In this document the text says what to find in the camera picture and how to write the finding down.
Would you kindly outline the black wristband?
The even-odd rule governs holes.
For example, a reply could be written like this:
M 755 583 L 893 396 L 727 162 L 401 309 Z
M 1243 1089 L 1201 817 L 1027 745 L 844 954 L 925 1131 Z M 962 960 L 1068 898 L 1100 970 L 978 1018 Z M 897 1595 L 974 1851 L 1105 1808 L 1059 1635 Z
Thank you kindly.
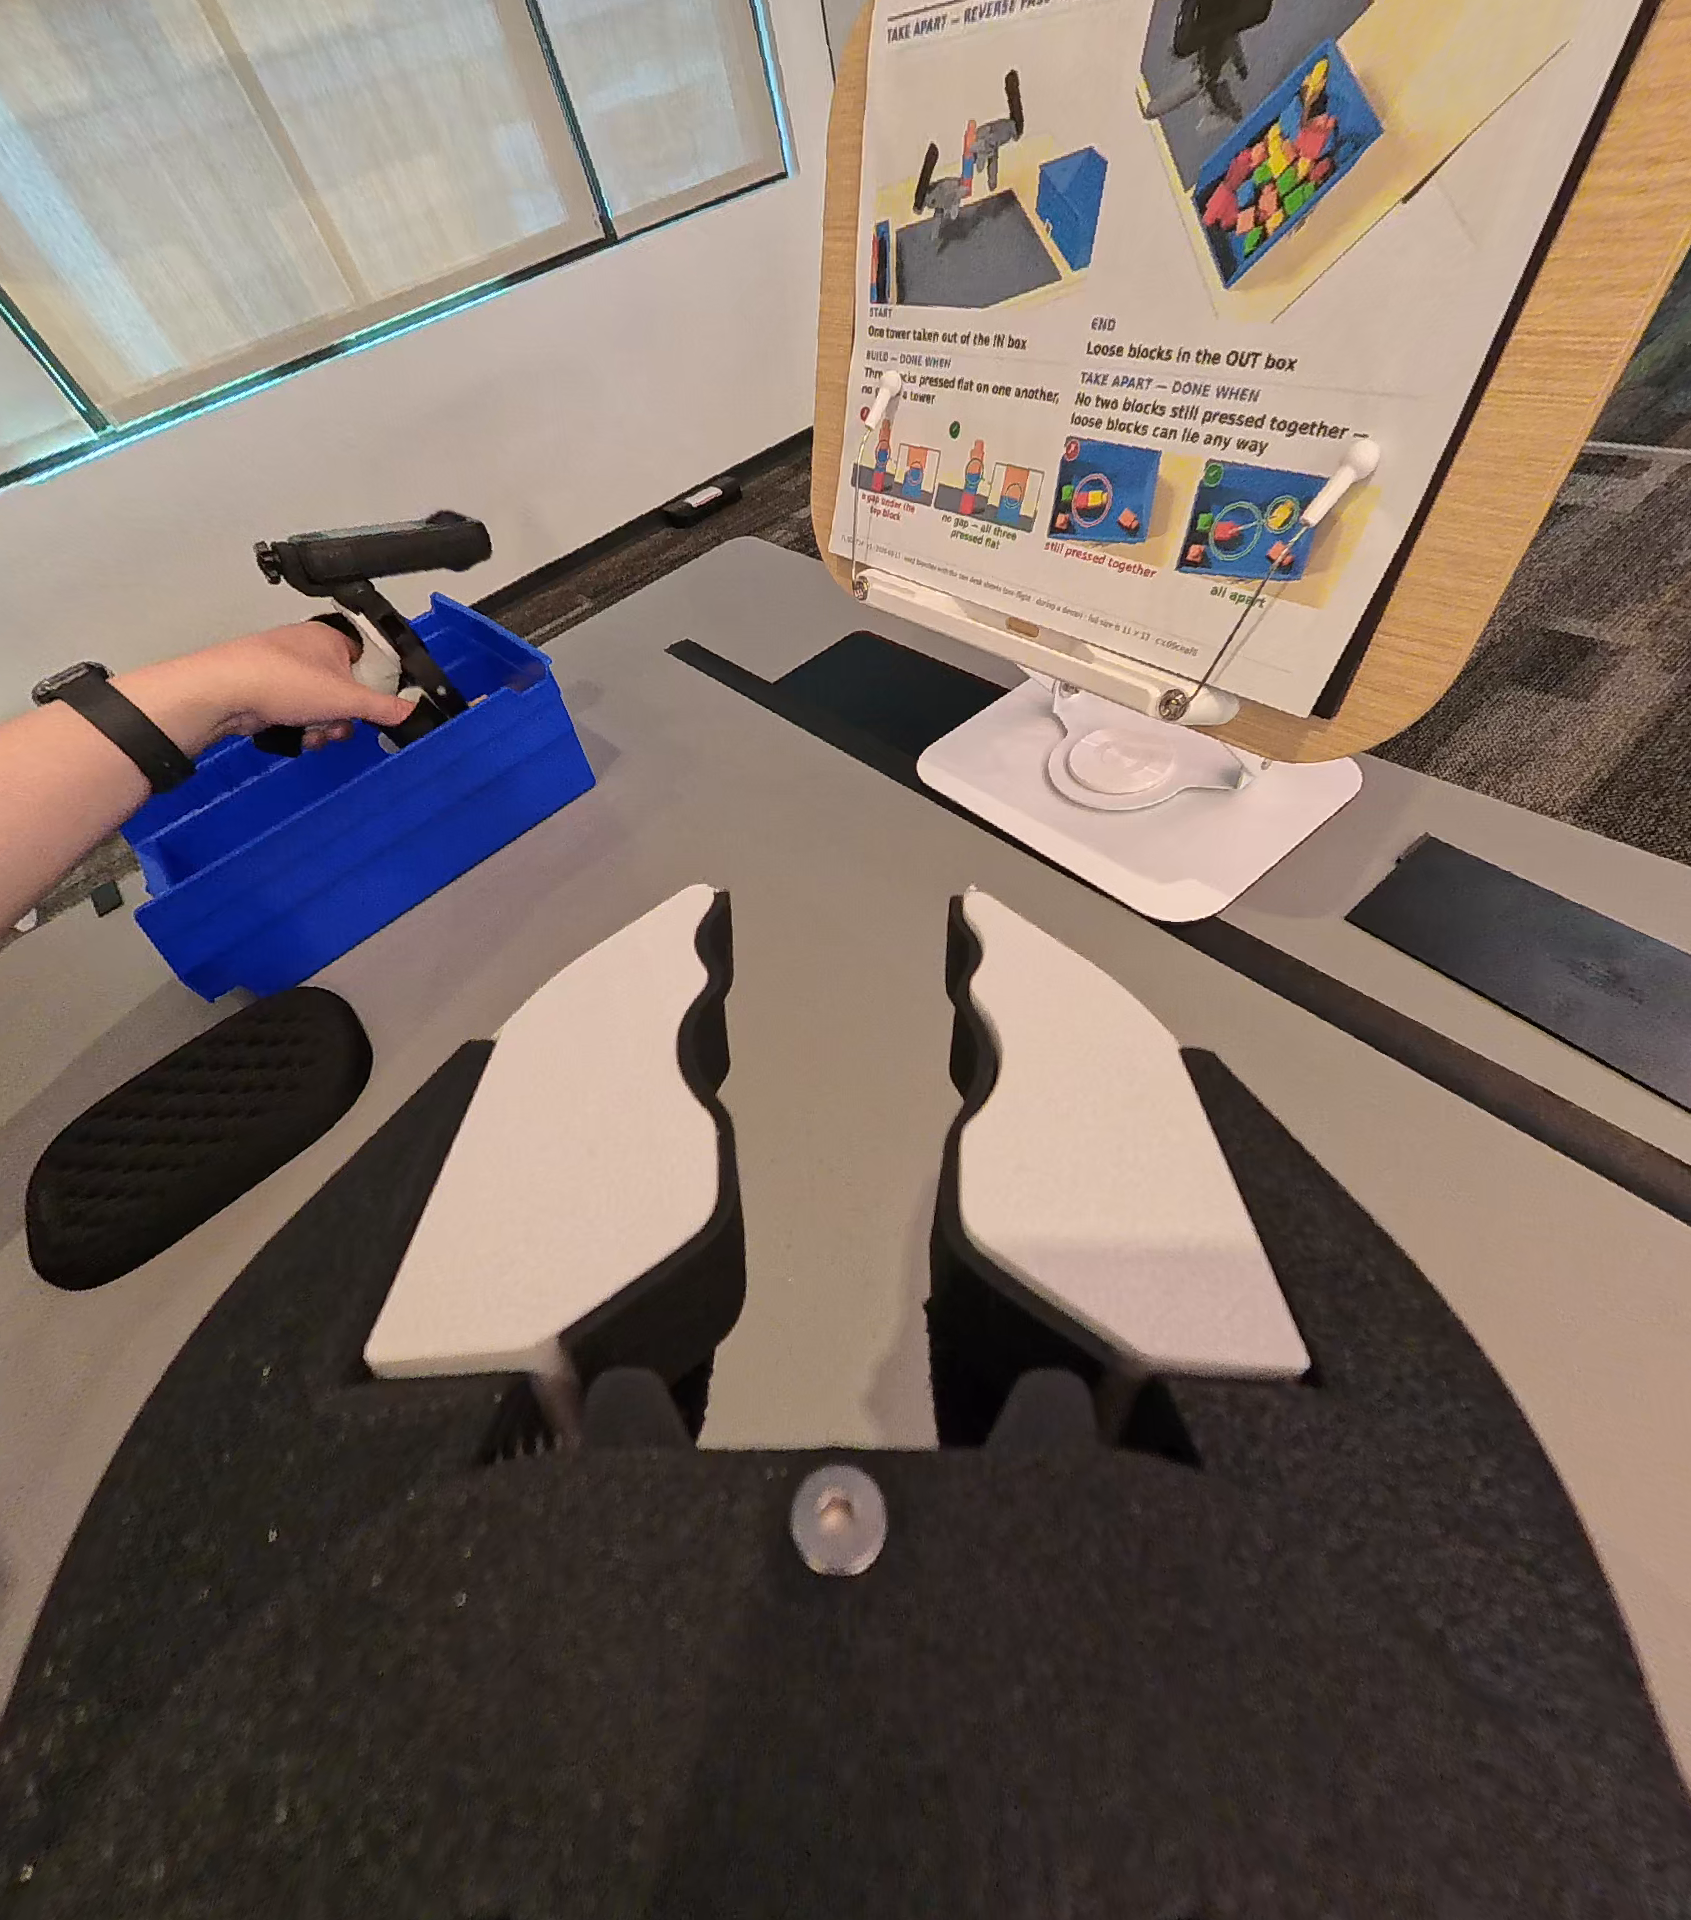
M 131 764 L 156 798 L 174 794 L 197 775 L 194 757 L 163 732 L 144 708 L 126 699 L 115 688 L 109 669 L 98 661 L 78 661 L 46 676 L 30 688 L 30 699 L 37 708 L 63 705 L 79 714 L 93 732 Z

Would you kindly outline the black mesh cushion pad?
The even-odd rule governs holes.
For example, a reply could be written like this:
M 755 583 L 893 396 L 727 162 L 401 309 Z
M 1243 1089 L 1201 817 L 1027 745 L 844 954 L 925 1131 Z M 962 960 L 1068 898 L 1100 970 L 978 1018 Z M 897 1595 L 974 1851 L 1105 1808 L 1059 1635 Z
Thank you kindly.
M 213 1023 L 43 1146 L 23 1204 L 34 1273 L 82 1292 L 145 1267 L 335 1131 L 372 1064 L 361 1020 L 330 992 Z

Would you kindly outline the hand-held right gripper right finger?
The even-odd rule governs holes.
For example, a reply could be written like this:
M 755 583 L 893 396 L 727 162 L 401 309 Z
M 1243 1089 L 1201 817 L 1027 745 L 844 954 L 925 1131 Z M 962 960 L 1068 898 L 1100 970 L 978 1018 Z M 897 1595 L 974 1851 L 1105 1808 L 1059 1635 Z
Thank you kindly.
M 1174 1380 L 1301 1386 L 1308 1338 L 1169 1023 L 975 886 L 948 902 L 947 993 L 934 1439 L 984 1443 L 1031 1374 L 1073 1380 L 1110 1443 L 1169 1443 Z

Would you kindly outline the window with blinds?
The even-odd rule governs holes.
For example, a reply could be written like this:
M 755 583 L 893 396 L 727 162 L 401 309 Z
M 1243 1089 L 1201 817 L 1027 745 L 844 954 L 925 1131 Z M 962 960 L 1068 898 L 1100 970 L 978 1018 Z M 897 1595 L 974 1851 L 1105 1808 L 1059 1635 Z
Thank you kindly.
M 0 491 L 790 169 L 767 4 L 0 4 Z

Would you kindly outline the blue plastic bin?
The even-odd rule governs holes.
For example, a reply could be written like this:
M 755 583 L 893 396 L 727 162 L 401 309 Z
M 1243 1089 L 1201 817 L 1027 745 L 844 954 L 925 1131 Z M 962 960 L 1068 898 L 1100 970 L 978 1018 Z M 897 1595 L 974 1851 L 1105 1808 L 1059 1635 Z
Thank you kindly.
M 137 928 L 190 993 L 304 985 L 593 791 L 541 649 L 444 597 L 415 627 L 468 714 L 397 752 L 371 727 L 302 757 L 228 738 L 122 828 Z

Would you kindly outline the person's left hand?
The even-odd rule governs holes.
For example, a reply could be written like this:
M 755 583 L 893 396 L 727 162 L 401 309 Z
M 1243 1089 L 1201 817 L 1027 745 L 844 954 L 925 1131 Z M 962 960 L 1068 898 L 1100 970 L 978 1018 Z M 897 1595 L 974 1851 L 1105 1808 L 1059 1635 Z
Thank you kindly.
M 360 642 L 311 621 L 156 661 L 112 686 L 190 757 L 272 727 L 296 727 L 307 747 L 330 747 L 356 724 L 409 721 L 405 702 L 356 682 L 360 657 Z

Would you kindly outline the black rubber mat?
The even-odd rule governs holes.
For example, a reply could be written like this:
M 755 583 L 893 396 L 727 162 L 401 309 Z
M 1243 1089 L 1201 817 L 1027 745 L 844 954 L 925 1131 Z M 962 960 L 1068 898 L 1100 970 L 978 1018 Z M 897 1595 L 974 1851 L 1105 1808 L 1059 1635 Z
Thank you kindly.
M 779 716 L 899 783 L 930 747 L 1001 702 L 1007 688 L 962 666 L 856 632 L 767 688 Z
M 1433 838 L 1345 919 L 1691 1115 L 1691 952 Z

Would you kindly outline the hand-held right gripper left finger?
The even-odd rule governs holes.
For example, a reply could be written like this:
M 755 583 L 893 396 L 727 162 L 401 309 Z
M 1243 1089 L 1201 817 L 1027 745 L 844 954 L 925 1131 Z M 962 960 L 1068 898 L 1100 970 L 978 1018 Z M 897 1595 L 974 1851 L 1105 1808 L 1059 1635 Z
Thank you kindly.
M 372 1378 L 516 1374 L 564 1429 L 615 1370 L 708 1386 L 746 1304 L 735 971 L 731 898 L 694 883 L 504 1020 L 361 1351 Z

